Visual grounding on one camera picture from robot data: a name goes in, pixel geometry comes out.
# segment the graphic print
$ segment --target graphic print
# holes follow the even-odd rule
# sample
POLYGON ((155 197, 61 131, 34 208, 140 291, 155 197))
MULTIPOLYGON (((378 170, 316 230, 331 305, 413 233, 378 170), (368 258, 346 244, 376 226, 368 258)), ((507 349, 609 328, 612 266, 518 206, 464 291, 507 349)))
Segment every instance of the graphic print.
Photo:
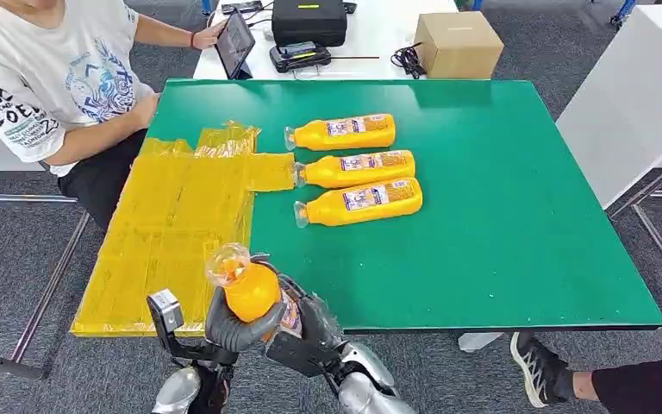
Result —
POLYGON ((58 129, 59 122, 46 111, 20 101, 0 87, 0 130, 9 142, 25 148, 37 147, 58 129))
POLYGON ((104 41, 94 42, 97 56, 87 52, 70 62, 65 88, 82 113, 102 123, 133 107, 133 77, 104 41))

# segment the cardboard box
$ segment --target cardboard box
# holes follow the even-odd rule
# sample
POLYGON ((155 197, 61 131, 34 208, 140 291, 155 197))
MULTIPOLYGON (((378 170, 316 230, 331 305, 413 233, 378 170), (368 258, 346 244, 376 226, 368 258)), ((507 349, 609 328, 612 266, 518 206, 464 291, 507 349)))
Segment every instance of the cardboard box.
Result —
POLYGON ((503 50, 480 11, 420 15, 417 42, 422 42, 415 50, 430 79, 490 79, 503 50))

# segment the tablet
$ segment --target tablet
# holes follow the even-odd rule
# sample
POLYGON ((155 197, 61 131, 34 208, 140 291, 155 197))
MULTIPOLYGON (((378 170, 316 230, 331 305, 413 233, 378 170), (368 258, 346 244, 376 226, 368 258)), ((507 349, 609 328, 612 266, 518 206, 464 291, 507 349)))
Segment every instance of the tablet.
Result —
POLYGON ((227 24, 217 36, 217 43, 215 44, 219 60, 227 74, 227 79, 252 77, 247 70, 245 60, 254 46, 255 38, 250 32, 250 28, 245 23, 245 19, 242 18, 242 14, 235 9, 229 15, 227 24))

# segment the black bag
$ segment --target black bag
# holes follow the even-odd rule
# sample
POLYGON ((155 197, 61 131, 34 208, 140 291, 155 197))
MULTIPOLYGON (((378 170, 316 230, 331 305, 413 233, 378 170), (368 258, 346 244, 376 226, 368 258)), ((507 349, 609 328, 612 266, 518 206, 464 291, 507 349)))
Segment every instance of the black bag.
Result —
POLYGON ((347 37, 347 13, 342 0, 275 0, 272 35, 278 46, 303 41, 341 46, 347 37))

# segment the orange juice bottle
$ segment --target orange juice bottle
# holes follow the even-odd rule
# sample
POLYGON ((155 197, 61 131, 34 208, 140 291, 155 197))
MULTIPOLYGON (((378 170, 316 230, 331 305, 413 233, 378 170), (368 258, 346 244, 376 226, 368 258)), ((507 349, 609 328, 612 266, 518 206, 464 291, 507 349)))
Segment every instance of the orange juice bottle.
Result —
POLYGON ((341 188, 414 176, 415 159, 406 149, 340 158, 327 155, 308 165, 297 162, 293 166, 293 182, 296 187, 315 184, 326 188, 341 188))
POLYGON ((395 141, 395 120, 390 114, 311 121, 300 128, 285 127, 285 146, 290 151, 306 147, 314 151, 388 147, 395 141))
POLYGON ((243 322, 264 316, 274 304, 288 307, 280 328, 301 337, 301 318, 297 303, 280 288, 278 276, 268 267, 250 261, 250 252, 239 243, 225 244, 212 254, 206 269, 209 281, 221 286, 229 309, 243 322))
POLYGON ((296 223, 301 228, 309 223, 341 226, 404 216, 421 207, 420 183, 411 177, 327 191, 308 204, 299 201, 293 204, 296 223))

